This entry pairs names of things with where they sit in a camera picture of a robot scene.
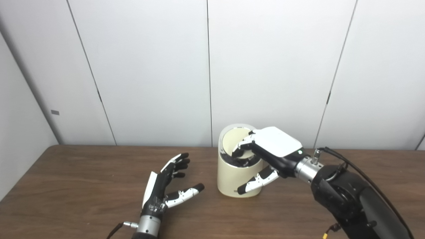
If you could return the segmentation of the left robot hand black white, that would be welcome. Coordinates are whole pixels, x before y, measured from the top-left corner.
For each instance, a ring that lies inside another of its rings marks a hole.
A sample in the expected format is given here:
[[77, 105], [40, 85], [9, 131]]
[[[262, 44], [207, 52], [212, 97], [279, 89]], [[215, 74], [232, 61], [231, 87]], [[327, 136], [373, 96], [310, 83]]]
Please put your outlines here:
[[193, 187], [166, 194], [166, 188], [175, 178], [184, 178], [190, 163], [188, 153], [180, 153], [171, 158], [159, 171], [151, 172], [142, 201], [140, 216], [155, 217], [162, 220], [166, 210], [184, 203], [205, 189], [202, 183]]

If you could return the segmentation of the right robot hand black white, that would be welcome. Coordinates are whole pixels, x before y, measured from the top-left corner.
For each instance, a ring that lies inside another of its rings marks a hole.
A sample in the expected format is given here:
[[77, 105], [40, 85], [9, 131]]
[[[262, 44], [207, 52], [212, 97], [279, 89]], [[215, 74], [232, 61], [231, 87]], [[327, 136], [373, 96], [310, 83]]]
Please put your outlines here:
[[238, 158], [244, 151], [252, 151], [269, 166], [239, 186], [240, 195], [266, 186], [279, 177], [295, 178], [296, 166], [308, 156], [298, 140], [274, 126], [250, 131], [248, 136], [235, 145], [231, 156]]

